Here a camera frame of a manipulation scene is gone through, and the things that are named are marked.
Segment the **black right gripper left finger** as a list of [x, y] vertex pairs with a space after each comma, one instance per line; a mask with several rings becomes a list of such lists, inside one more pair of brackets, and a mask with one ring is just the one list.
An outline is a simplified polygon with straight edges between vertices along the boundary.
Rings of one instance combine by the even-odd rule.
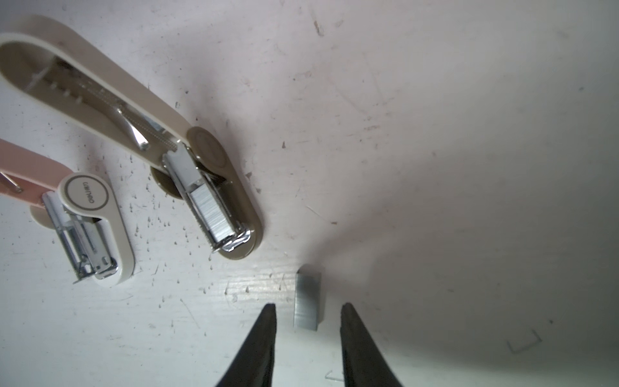
[[268, 303], [217, 386], [271, 386], [276, 335], [276, 305]]

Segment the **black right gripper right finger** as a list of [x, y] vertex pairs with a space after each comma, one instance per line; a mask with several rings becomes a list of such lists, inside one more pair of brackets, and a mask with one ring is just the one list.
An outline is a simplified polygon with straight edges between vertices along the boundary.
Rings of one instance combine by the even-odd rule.
[[402, 387], [351, 303], [341, 309], [340, 337], [345, 386]]

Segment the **grey staple strip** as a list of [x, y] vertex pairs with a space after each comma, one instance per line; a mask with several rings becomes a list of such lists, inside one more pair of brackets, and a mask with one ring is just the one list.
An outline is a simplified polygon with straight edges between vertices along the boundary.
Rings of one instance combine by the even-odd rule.
[[208, 184], [200, 185], [190, 193], [190, 198], [215, 249], [221, 248], [236, 235], [236, 228], [216, 189]]
[[311, 264], [304, 264], [295, 276], [293, 325], [316, 332], [321, 311], [322, 274]]

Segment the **beige olive mini stapler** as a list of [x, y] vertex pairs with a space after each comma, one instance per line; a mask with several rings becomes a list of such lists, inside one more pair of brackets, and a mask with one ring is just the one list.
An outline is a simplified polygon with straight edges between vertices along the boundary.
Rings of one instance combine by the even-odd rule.
[[[144, 161], [162, 190], [185, 201], [215, 253], [237, 261], [259, 247], [263, 224], [219, 140], [70, 27], [41, 15], [7, 27], [1, 33], [1, 76], [37, 103]], [[236, 228], [219, 249], [190, 198], [203, 184], [217, 190]]]

